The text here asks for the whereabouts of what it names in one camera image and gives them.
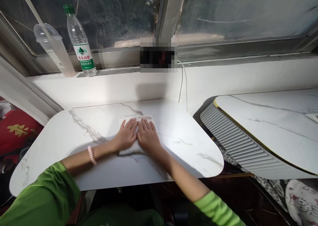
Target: hello kitty fabric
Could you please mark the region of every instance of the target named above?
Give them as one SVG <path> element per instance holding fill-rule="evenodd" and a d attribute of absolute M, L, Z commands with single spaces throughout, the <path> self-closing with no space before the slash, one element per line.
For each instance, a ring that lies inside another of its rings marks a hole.
<path fill-rule="evenodd" d="M 290 216 L 301 226 L 318 226 L 318 180 L 290 180 L 286 187 Z"/>

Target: hand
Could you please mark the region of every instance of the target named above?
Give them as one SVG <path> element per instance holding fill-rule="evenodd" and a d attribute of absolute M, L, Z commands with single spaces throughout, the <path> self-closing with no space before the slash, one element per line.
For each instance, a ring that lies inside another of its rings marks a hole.
<path fill-rule="evenodd" d="M 125 122 L 126 121 L 124 120 L 120 126 L 119 132 L 115 138 L 112 139 L 115 152 L 128 149 L 137 139 L 135 130 L 137 128 L 138 122 L 136 122 L 136 119 L 130 119 L 126 125 Z"/>
<path fill-rule="evenodd" d="M 153 122 L 142 119 L 138 122 L 137 139 L 140 147 L 150 156 L 155 157 L 163 150 Z"/>

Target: electric cord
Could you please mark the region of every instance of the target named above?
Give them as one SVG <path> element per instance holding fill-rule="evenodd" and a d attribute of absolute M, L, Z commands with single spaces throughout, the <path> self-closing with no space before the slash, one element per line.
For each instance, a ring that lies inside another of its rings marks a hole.
<path fill-rule="evenodd" d="M 188 111 L 188 86 L 187 86 L 186 68 L 180 60 L 178 60 L 178 63 L 180 63 L 182 65 L 182 69 L 184 69 L 184 71 L 185 71 L 185 103 L 186 103 L 186 110 Z M 180 87 L 180 94 L 179 94 L 179 101 L 178 102 L 180 102 L 182 84 L 183 84 L 183 71 L 182 71 L 181 87 Z"/>
<path fill-rule="evenodd" d="M 4 206 L 6 203 L 8 203 L 8 201 L 11 200 L 12 197 L 13 197 L 13 196 L 11 195 L 11 197 L 10 197 L 4 204 L 2 204 L 2 205 L 0 206 L 0 208 L 1 208 L 2 206 Z"/>

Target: window glass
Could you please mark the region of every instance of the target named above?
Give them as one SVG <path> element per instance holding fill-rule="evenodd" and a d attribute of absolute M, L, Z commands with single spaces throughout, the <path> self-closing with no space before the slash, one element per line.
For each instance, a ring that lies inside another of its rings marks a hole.
<path fill-rule="evenodd" d="M 318 0 L 185 0 L 178 44 L 287 38 L 318 19 Z"/>
<path fill-rule="evenodd" d="M 140 37 L 153 37 L 160 0 L 31 0 L 42 21 L 52 25 L 72 53 L 64 4 L 72 4 L 92 51 L 138 46 Z M 35 40 L 37 23 L 25 0 L 1 0 L 0 10 L 35 55 L 46 55 Z"/>

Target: window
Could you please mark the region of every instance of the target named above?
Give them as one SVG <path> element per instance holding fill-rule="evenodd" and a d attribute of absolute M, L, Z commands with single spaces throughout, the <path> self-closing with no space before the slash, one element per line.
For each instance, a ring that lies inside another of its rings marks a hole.
<path fill-rule="evenodd" d="M 185 0 L 178 57 L 191 61 L 304 51 L 300 44 L 317 28 L 317 20 L 318 0 Z"/>
<path fill-rule="evenodd" d="M 75 69 L 63 4 L 72 4 L 98 68 L 139 65 L 141 37 L 172 37 L 178 59 L 201 61 L 310 52 L 317 46 L 318 0 L 31 0 L 63 37 Z M 32 75 L 58 72 L 36 42 L 25 0 L 0 2 L 2 42 Z"/>
<path fill-rule="evenodd" d="M 291 38 L 318 19 L 318 0 L 185 0 L 180 45 Z"/>

